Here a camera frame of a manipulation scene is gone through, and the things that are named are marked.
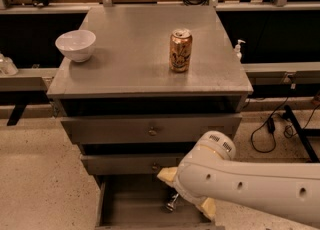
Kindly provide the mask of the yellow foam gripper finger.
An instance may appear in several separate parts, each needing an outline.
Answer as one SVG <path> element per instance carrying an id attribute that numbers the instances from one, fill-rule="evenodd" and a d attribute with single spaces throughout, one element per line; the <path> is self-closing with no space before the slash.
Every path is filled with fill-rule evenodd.
<path id="1" fill-rule="evenodd" d="M 216 205 L 213 198 L 206 198 L 196 208 L 210 221 L 213 221 L 216 215 Z"/>
<path id="2" fill-rule="evenodd" d="M 166 183 L 168 186 L 172 186 L 176 173 L 176 167 L 162 168 L 157 174 L 157 178 Z"/>

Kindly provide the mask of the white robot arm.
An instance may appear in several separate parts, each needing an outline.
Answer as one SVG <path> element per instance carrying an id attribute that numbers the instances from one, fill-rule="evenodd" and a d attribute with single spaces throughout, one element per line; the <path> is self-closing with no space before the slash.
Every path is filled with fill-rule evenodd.
<path id="1" fill-rule="evenodd" d="M 158 178 L 210 220 L 218 199 L 319 226 L 319 163 L 238 162 L 235 153 L 228 136 L 208 131 L 178 166 L 161 169 Z"/>

